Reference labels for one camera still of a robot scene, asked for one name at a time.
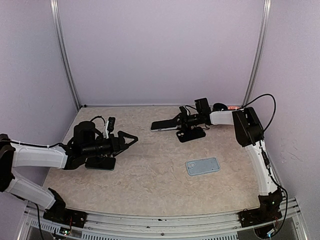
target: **white wall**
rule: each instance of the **white wall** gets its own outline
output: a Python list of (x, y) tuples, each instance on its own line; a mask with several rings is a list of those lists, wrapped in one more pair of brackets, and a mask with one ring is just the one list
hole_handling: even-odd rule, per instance
[(241, 104), (263, 0), (63, 0), (82, 104)]
[[(59, 53), (50, 1), (0, 6), (0, 133), (28, 143), (62, 140), (76, 109)], [(46, 168), (20, 173), (42, 184)], [(0, 192), (0, 239), (13, 240), (26, 203)]]
[[(320, 2), (272, 1), (253, 97), (272, 93), (277, 112), (266, 144), (284, 186), (296, 197), (312, 240), (320, 235)], [(264, 126), (271, 99), (255, 104)]]

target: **marble table surface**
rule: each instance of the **marble table surface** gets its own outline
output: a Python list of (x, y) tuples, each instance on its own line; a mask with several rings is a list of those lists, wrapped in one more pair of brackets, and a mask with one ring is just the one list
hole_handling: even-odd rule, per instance
[[(176, 131), (151, 132), (154, 121), (179, 113), (176, 106), (82, 108), (64, 142), (81, 121), (116, 117), (114, 133), (139, 141), (116, 157), (113, 171), (51, 168), (44, 186), (56, 190), (67, 207), (138, 216), (186, 216), (259, 206), (258, 183), (249, 156), (236, 141), (233, 126), (211, 126), (206, 137), (180, 143)], [(102, 131), (103, 121), (96, 119)], [(186, 162), (217, 158), (220, 171), (189, 176)]]

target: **smartphone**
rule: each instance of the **smartphone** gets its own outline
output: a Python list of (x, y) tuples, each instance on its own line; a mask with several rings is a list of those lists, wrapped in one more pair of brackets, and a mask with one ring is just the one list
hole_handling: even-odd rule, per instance
[(151, 124), (150, 130), (152, 132), (158, 132), (158, 131), (176, 130), (177, 128), (178, 128), (177, 122), (173, 119), (170, 119), (170, 120), (163, 120), (163, 121), (154, 121)]
[(87, 169), (109, 170), (115, 169), (116, 159), (114, 157), (90, 157), (85, 162)]

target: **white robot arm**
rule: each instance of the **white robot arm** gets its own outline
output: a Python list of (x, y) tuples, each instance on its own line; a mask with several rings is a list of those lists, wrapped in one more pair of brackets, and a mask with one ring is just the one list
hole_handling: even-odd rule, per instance
[(176, 135), (184, 143), (206, 136), (198, 125), (233, 125), (237, 142), (251, 159), (259, 189), (260, 207), (240, 212), (241, 225), (248, 227), (280, 219), (283, 196), (272, 180), (274, 173), (266, 151), (264, 130), (255, 110), (252, 107), (229, 110), (222, 103), (214, 104), (211, 110), (206, 98), (194, 102), (196, 114), (188, 114), (188, 106), (180, 106), (181, 113), (170, 120), (153, 122), (151, 131), (178, 130)]
[[(74, 127), (73, 138), (68, 144), (53, 146), (34, 145), (10, 140), (0, 134), (0, 192), (13, 194), (46, 209), (43, 218), (61, 224), (83, 228), (86, 213), (66, 208), (59, 194), (50, 188), (41, 187), (15, 171), (17, 167), (49, 167), (73, 170), (85, 164), (87, 168), (114, 168), (118, 154), (138, 141), (136, 136), (123, 131), (115, 137), (115, 118), (109, 117), (104, 134), (96, 129), (92, 121), (83, 121)], [(126, 143), (125, 138), (132, 139)]]
[[(211, 124), (234, 125), (233, 111), (236, 110), (214, 111), (210, 113)], [(257, 176), (259, 194), (261, 196), (268, 196), (269, 193), (274, 193), (275, 191), (277, 191), (278, 187), (272, 181), (269, 174), (270, 170), (271, 174), (274, 175), (270, 163), (266, 165), (264, 160), (264, 156), (267, 154), (265, 141), (261, 139), (257, 142), (254, 142), (253, 144), (245, 146), (244, 149), (249, 155), (254, 172)]]

